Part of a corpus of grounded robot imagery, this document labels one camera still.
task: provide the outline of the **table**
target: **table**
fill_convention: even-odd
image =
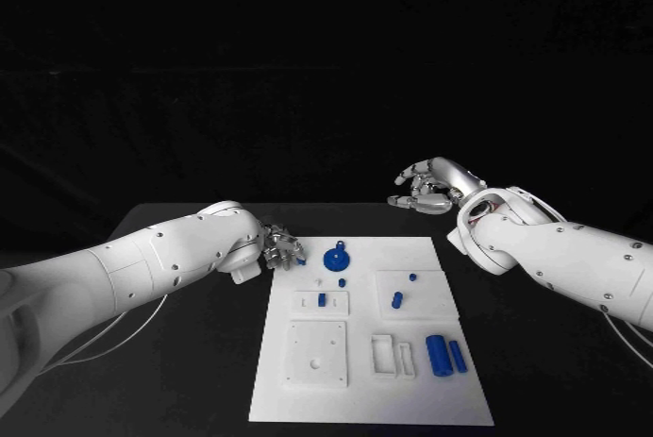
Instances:
[[[110,239],[208,204],[139,205]],[[650,423],[653,372],[603,316],[519,267],[500,277],[482,271],[447,241],[454,213],[430,216],[376,203],[244,206],[300,236],[431,236],[496,428],[250,423],[273,282],[264,271],[238,286],[229,275],[211,274],[175,292],[118,350],[36,379],[0,419],[0,435],[524,435],[534,428],[627,430]],[[131,334],[156,306],[129,315],[90,354]]]

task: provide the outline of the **cable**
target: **cable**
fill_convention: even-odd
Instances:
[[[163,298],[160,299],[160,302],[159,302],[159,306],[157,306],[157,309],[154,310],[150,318],[147,319],[147,321],[144,322],[144,324],[139,327],[139,330],[130,335],[130,337],[123,340],[123,342],[120,344],[117,344],[110,350],[105,350],[104,352],[101,352],[98,355],[94,355],[93,357],[88,357],[87,359],[80,359],[80,360],[72,360],[72,361],[67,361],[65,363],[62,363],[61,365],[65,365],[65,364],[72,364],[72,363],[81,363],[82,361],[91,361],[91,360],[95,360],[95,359],[100,359],[100,357],[103,357],[104,355],[107,355],[110,352],[113,352],[139,333],[139,331],[142,329],[144,329],[144,327],[147,326],[147,324],[150,324],[150,321],[153,320],[154,316],[157,315],[157,312],[159,312],[159,309],[160,309],[160,306],[163,305],[163,302],[166,301],[166,297],[167,295],[163,296]]]
[[[626,325],[630,327],[630,329],[636,332],[637,336],[640,339],[653,347],[653,343],[649,341],[649,339],[640,334],[640,331],[636,329],[633,324],[630,322],[626,323]]]
[[[619,328],[616,326],[616,323],[610,319],[610,316],[607,313],[603,314],[606,316],[606,319],[609,320],[609,324],[613,326],[614,331],[617,332],[619,338],[622,338],[623,342],[626,345],[630,347],[630,350],[636,353],[636,355],[642,358],[643,362],[649,365],[649,367],[653,369],[653,363],[646,359],[643,354],[637,351],[637,349],[633,347],[633,345],[629,343],[629,340],[626,337],[622,335],[622,332],[619,331]]]
[[[154,310],[153,314],[150,315],[150,318],[147,319],[146,323],[140,326],[139,330],[130,335],[130,337],[118,345],[116,345],[110,350],[105,350],[105,352],[101,352],[98,355],[88,357],[87,359],[68,361],[107,334],[107,332],[116,326],[118,321],[126,317],[127,311],[118,316],[118,318],[111,322],[111,324],[108,324],[107,328],[91,338],[91,340],[88,342],[85,342],[65,357],[62,357],[58,361],[55,361],[54,364],[51,364],[48,367],[45,367],[43,370],[41,371],[41,373],[38,373],[38,374],[39,375],[45,374],[48,371],[51,371],[51,369],[56,368],[58,366],[64,366],[65,364],[81,363],[82,361],[95,360],[100,357],[103,357],[104,355],[107,355],[111,351],[114,351],[136,336],[139,331],[142,329],[144,329],[144,327],[153,320],[154,316],[157,315],[160,306],[163,305],[163,302],[166,301],[166,297],[167,297],[167,295],[165,295],[163,298],[160,299],[157,309]]]

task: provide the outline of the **blue object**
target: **blue object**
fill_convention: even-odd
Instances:
[[[338,241],[336,247],[325,253],[325,267],[332,272],[342,272],[351,265],[351,255],[345,251],[345,242]]]
[[[404,294],[402,293],[395,293],[395,297],[392,297],[392,308],[395,310],[400,309],[401,307],[401,300],[404,299]]]
[[[446,378],[453,374],[453,366],[443,335],[425,337],[425,348],[428,349],[428,358],[431,359],[433,374],[438,378]]]
[[[459,342],[450,341],[449,348],[451,349],[453,360],[456,361],[456,367],[459,368],[459,373],[467,373],[466,360],[463,359],[463,353],[460,352]]]

